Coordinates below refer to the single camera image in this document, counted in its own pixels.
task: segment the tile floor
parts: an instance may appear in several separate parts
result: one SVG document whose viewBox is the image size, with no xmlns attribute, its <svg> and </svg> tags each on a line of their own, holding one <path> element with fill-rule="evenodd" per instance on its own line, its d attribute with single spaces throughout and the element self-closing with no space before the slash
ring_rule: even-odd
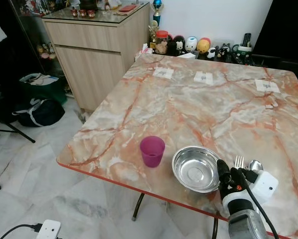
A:
<svg viewBox="0 0 298 239">
<path fill-rule="evenodd" d="M 59 166 L 56 155 L 82 126 L 73 99 L 54 125 L 27 128 L 36 140 L 0 132 L 0 237 L 10 228 L 45 219 L 60 221 L 62 239 L 210 239 L 213 218 L 145 196 L 137 221 L 131 221 L 139 193 Z M 6 239 L 33 239 L 20 228 Z M 218 239 L 227 239 L 219 222 Z"/>
</svg>

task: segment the paper label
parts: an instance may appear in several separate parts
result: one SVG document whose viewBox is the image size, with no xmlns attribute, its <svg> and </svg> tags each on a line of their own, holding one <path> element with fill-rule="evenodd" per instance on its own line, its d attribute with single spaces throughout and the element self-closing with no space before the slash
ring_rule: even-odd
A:
<svg viewBox="0 0 298 239">
<path fill-rule="evenodd" d="M 257 91 L 280 93 L 280 90 L 275 82 L 255 80 L 255 84 Z"/>
<path fill-rule="evenodd" d="M 153 76 L 164 77 L 170 79 L 174 70 L 170 68 L 156 67 Z"/>
<path fill-rule="evenodd" d="M 213 74 L 207 72 L 203 73 L 203 71 L 197 71 L 194 77 L 194 81 L 213 85 Z"/>
</svg>

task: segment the jar lid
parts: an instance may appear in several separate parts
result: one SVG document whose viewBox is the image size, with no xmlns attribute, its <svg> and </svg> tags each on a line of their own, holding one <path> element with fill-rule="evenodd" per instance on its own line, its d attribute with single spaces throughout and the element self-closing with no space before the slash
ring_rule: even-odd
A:
<svg viewBox="0 0 298 239">
<path fill-rule="evenodd" d="M 167 31 L 157 31 L 157 37 L 159 38 L 167 38 L 169 33 Z"/>
</svg>

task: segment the black cable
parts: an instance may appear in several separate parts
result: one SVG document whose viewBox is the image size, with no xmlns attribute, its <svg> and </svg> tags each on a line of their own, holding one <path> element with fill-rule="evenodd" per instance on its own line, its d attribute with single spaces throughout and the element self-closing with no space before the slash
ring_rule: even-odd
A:
<svg viewBox="0 0 298 239">
<path fill-rule="evenodd" d="M 272 224 L 272 222 L 269 220 L 267 214 L 265 213 L 264 209 L 262 208 L 262 206 L 260 206 L 259 202 L 257 201 L 257 199 L 255 198 L 254 194 L 252 193 L 252 191 L 250 190 L 248 183 L 246 182 L 246 179 L 242 173 L 242 169 L 239 168 L 238 172 L 240 173 L 241 178 L 244 181 L 244 186 L 249 194 L 249 196 L 251 197 L 251 199 L 254 201 L 254 203 L 256 204 L 256 206 L 258 207 L 259 211 L 263 214 L 263 217 L 265 218 L 265 221 L 267 222 L 267 224 L 269 225 L 270 229 L 272 230 L 272 233 L 274 235 L 275 239 L 279 239 L 278 234 Z"/>
<path fill-rule="evenodd" d="M 216 239 L 217 237 L 217 228 L 218 228 L 218 218 L 214 218 L 212 239 Z"/>
<path fill-rule="evenodd" d="M 35 232 L 39 232 L 39 230 L 41 229 L 42 224 L 41 223 L 37 223 L 35 225 L 29 225 L 29 224 L 21 224 L 18 225 L 16 227 L 13 227 L 12 229 L 10 229 L 7 233 L 5 233 L 0 239 L 3 239 L 5 236 L 7 236 L 7 234 L 9 234 L 10 232 L 14 231 L 17 228 L 21 228 L 21 227 L 27 227 L 27 228 L 32 228 L 34 229 Z"/>
</svg>

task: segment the black bag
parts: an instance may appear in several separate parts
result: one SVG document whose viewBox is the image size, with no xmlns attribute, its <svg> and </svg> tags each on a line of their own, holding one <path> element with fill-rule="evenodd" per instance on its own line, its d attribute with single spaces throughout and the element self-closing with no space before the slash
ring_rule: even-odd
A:
<svg viewBox="0 0 298 239">
<path fill-rule="evenodd" d="M 29 104 L 17 106 L 12 114 L 23 126 L 42 127 L 56 123 L 64 113 L 61 104 L 55 100 L 31 99 Z"/>
</svg>

